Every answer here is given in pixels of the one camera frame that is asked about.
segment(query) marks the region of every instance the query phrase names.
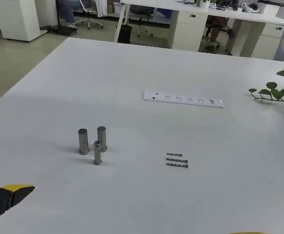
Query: drawer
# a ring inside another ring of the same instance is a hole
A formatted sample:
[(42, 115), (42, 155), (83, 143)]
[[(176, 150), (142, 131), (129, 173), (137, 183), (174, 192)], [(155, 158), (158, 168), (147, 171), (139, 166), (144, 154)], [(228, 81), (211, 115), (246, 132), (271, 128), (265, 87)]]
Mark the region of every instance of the drawer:
[(284, 26), (266, 23), (262, 35), (281, 38), (283, 35)]
[(206, 24), (207, 14), (194, 14), (188, 12), (179, 12), (178, 23), (187, 23), (187, 24)]

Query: black trash can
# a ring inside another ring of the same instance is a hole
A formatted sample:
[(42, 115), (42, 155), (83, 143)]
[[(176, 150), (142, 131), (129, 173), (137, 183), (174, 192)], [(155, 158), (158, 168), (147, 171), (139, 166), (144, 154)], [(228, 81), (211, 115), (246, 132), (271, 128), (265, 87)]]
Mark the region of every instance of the black trash can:
[(118, 43), (130, 44), (132, 27), (129, 25), (122, 25), (119, 32)]

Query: plant stem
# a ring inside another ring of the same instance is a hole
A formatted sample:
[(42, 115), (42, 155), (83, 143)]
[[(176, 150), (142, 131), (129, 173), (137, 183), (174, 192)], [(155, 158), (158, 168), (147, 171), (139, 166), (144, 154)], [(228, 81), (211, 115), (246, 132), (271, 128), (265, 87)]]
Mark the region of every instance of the plant stem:
[(255, 99), (261, 99), (261, 100), (268, 100), (268, 101), (271, 101), (270, 99), (267, 99), (267, 98), (264, 98), (263, 96), (261, 97), (255, 97), (254, 95), (252, 95)]

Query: white cabinet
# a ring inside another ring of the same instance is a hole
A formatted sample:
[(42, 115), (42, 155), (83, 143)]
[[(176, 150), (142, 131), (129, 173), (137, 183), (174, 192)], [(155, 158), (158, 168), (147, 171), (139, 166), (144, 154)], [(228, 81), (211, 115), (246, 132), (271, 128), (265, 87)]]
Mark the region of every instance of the white cabinet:
[(0, 0), (0, 29), (6, 39), (32, 41), (43, 34), (35, 1)]
[(207, 14), (174, 11), (169, 29), (169, 48), (198, 51), (206, 20)]
[(261, 35), (252, 53), (252, 58), (273, 60), (281, 38)]
[(273, 60), (283, 35), (284, 26), (253, 22), (241, 56)]

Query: person's leg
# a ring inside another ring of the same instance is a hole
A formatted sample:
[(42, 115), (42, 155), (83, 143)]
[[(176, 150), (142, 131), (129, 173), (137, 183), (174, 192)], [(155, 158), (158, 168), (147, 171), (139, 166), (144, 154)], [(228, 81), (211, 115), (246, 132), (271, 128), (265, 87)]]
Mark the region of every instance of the person's leg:
[(219, 28), (212, 28), (211, 34), (210, 34), (210, 43), (215, 43), (217, 40), (217, 37), (219, 35), (220, 29)]
[(226, 33), (228, 34), (230, 40), (235, 38), (235, 34), (234, 34), (233, 30), (231, 28), (229, 28), (228, 25), (227, 25), (227, 19), (226, 18), (215, 17), (213, 23), (216, 26), (219, 26), (220, 28), (224, 29), (226, 31)]
[[(85, 8), (90, 7), (91, 2), (88, 0), (83, 0), (83, 5)], [(68, 23), (74, 24), (75, 17), (74, 11), (82, 9), (82, 5), (80, 4), (79, 0), (66, 0), (63, 3), (59, 4), (59, 10), (61, 17)]]
[(74, 23), (74, 10), (70, 6), (70, 2), (64, 1), (59, 3), (59, 14), (68, 23)]

